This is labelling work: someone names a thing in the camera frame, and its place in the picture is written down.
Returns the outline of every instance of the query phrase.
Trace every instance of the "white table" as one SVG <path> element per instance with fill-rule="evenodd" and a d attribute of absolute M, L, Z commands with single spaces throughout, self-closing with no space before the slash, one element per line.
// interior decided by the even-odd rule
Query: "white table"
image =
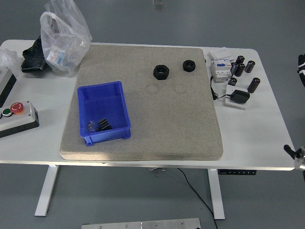
<path fill-rule="evenodd" d="M 33 42 L 8 40 L 0 46 L 0 49 L 16 51 L 19 56 L 22 56 L 22 51 L 31 47 Z M 208 52 L 211 48 L 200 48 L 204 52 L 206 65 L 209 67 L 212 58 Z M 1 148 L 5 150 L 0 151 L 0 163 L 49 165 L 36 216 L 46 215 L 59 165 L 206 168 L 209 173 L 214 218 L 224 219 L 217 169 L 292 170 L 294 168 L 294 161 L 283 150 L 285 144 L 292 146 L 292 142 L 258 53 L 251 49 L 228 50 L 234 58 L 243 55 L 245 63 L 248 60 L 256 62 L 252 73 L 243 73 L 242 77 L 238 77 L 238 87 L 246 89 L 254 77 L 260 78 L 261 83 L 255 93 L 251 94 L 246 110 L 224 106 L 224 98 L 214 102 L 224 147 L 224 154 L 220 160 L 76 161 L 63 159 L 59 153 L 61 135 L 76 76 L 67 78 L 46 71 L 43 75 L 28 73 L 17 77 L 17 82 L 4 106 L 16 101 L 30 100 L 38 111 L 40 127 L 1 138 Z M 214 91 L 220 96 L 225 94 L 225 86 L 225 83 L 212 82 Z"/>

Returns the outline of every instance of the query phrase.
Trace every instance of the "cable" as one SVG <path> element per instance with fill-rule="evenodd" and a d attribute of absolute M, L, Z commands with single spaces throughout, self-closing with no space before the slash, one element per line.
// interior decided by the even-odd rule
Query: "cable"
<path fill-rule="evenodd" d="M 218 97 L 218 94 L 216 92 L 214 92 L 214 90 L 212 88 L 212 79 L 213 79 L 213 76 L 211 76 L 211 80 L 210 80 L 210 87 L 211 87 L 211 92 L 212 92 L 213 100 L 220 99 L 222 97 L 225 97 L 226 95 L 227 96 L 231 96 L 230 94 L 225 94 L 225 95 L 223 95 L 221 97 Z"/>
<path fill-rule="evenodd" d="M 209 208 L 209 206 L 206 204 L 206 202 L 201 198 L 201 196 L 196 192 L 196 190 L 192 187 L 192 185 L 190 184 L 190 182 L 187 180 L 187 177 L 186 177 L 185 173 L 184 173 L 180 168 L 177 168 L 177 169 L 179 169 L 179 171 L 183 173 L 186 182 L 189 184 L 189 186 L 192 188 L 192 190 L 196 193 L 196 195 L 198 196 L 198 198 L 199 198 L 199 199 L 206 205 L 206 207 L 209 209 L 210 213 L 212 214 L 212 217 L 213 217 L 213 220 L 214 220 L 214 224 L 215 224 L 216 228 L 218 229 L 217 224 L 216 224 L 216 220 L 214 219 L 214 213 L 212 212 L 212 210 Z"/>

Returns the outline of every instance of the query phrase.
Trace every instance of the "black power adapter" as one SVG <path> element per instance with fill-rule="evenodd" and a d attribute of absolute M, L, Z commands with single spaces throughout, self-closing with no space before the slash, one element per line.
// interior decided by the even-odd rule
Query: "black power adapter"
<path fill-rule="evenodd" d="M 250 93 L 240 90 L 235 90 L 230 95 L 230 100 L 238 104 L 245 104 L 249 98 L 250 98 Z"/>

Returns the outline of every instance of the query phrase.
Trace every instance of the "capacitor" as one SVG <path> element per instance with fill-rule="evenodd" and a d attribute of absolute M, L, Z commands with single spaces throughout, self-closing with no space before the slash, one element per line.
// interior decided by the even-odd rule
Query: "capacitor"
<path fill-rule="evenodd" d="M 236 72 L 236 69 L 237 69 L 237 64 L 235 63 L 235 62 L 232 62 L 231 63 L 231 75 L 234 75 L 235 74 L 235 72 Z"/>
<path fill-rule="evenodd" d="M 237 65 L 237 70 L 235 71 L 235 75 L 237 77 L 240 77 L 243 74 L 243 71 L 244 71 L 245 67 L 246 66 L 243 63 L 239 63 Z"/>
<path fill-rule="evenodd" d="M 243 63 L 244 62 L 244 56 L 238 56 L 235 63 L 239 64 L 239 63 Z"/>
<path fill-rule="evenodd" d="M 228 82 L 228 85 L 235 86 L 236 83 L 237 83 L 237 79 L 234 78 L 234 77 L 231 77 L 231 79 L 230 79 L 229 82 Z"/>
<path fill-rule="evenodd" d="M 250 85 L 247 89 L 248 92 L 249 93 L 255 92 L 255 90 L 257 89 L 260 82 L 261 82 L 261 80 L 259 78 L 253 78 L 252 82 L 250 83 Z"/>
<path fill-rule="evenodd" d="M 249 61 L 246 68 L 244 69 L 244 71 L 246 73 L 250 73 L 252 72 L 252 69 L 254 68 L 255 62 L 254 61 Z"/>

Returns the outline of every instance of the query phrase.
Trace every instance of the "gray felt pad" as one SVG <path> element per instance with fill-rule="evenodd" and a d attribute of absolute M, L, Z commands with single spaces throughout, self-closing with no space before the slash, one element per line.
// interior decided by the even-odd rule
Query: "gray felt pad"
<path fill-rule="evenodd" d="M 195 61 L 193 72 L 183 70 L 185 60 Z M 170 69 L 166 80 L 153 76 L 159 64 Z M 114 81 L 123 85 L 132 136 L 86 146 L 76 89 Z M 81 62 L 60 153 L 68 160 L 218 160 L 223 146 L 203 51 L 91 45 Z"/>

